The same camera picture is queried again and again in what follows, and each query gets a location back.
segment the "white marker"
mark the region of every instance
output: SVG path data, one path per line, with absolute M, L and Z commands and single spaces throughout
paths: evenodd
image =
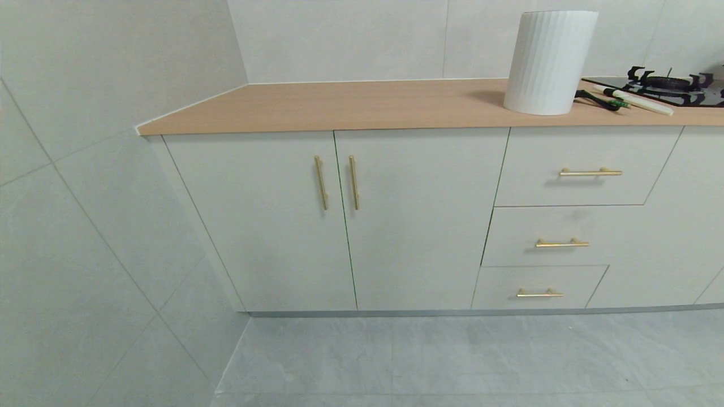
M 638 96 L 634 96 L 630 93 L 626 93 L 624 91 L 619 91 L 614 88 L 607 88 L 607 87 L 601 86 L 601 85 L 594 85 L 594 87 L 593 87 L 593 90 L 596 91 L 596 93 L 601 93 L 602 95 L 605 94 L 604 92 L 607 89 L 612 90 L 613 91 L 612 95 L 614 95 L 617 98 L 623 99 L 623 101 L 628 104 L 638 106 L 642 109 L 650 110 L 651 112 L 665 114 L 667 116 L 671 116 L 672 114 L 674 114 L 673 109 L 671 109 L 670 107 L 666 107 L 662 104 L 652 102 L 649 99 L 639 98 Z

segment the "gold bar handle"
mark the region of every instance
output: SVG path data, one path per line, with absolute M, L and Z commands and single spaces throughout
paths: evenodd
M 360 210 L 360 193 L 357 189 L 357 166 L 355 157 L 350 156 L 350 169 L 352 171 L 352 193 L 355 195 L 355 210 Z
M 559 177 L 614 177 L 623 175 L 623 171 L 612 171 L 606 167 L 601 167 L 599 171 L 571 171 L 564 168 L 558 172 Z
M 563 293 L 556 293 L 552 288 L 546 290 L 545 293 L 526 293 L 523 288 L 518 290 L 518 294 L 515 295 L 518 298 L 549 298 L 549 297 L 563 297 Z
M 553 247 L 588 247 L 591 243 L 581 242 L 576 238 L 572 238 L 568 243 L 549 243 L 543 239 L 538 239 L 536 242 L 537 248 L 553 248 Z
M 324 210 L 327 210 L 327 199 L 329 198 L 329 195 L 327 195 L 327 192 L 324 189 L 324 176 L 321 173 L 321 159 L 319 156 L 314 156 L 314 164 L 317 166 L 317 178 L 319 179 L 319 192 L 321 192 L 321 204 L 324 207 Z

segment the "tiled floor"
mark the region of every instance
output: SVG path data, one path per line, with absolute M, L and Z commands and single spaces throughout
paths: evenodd
M 252 319 L 214 407 L 724 406 L 724 309 Z

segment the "cabinet base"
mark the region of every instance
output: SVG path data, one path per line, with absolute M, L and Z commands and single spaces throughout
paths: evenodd
M 261 311 L 249 312 L 254 318 L 340 318 L 340 317 L 392 317 L 392 316 L 505 316 L 505 315 L 570 315 L 570 314 L 624 314 L 633 312 L 694 311 L 722 309 L 724 303 L 681 306 L 638 306 L 630 308 L 593 309 L 458 309 L 430 311 Z

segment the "stove top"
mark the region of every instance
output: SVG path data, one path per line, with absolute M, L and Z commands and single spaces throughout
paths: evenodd
M 724 107 L 724 78 L 714 78 L 710 73 L 689 75 L 686 79 L 652 76 L 654 71 L 645 69 L 632 67 L 628 77 L 585 77 L 584 80 L 674 106 Z M 643 75 L 636 74 L 639 70 L 644 70 Z

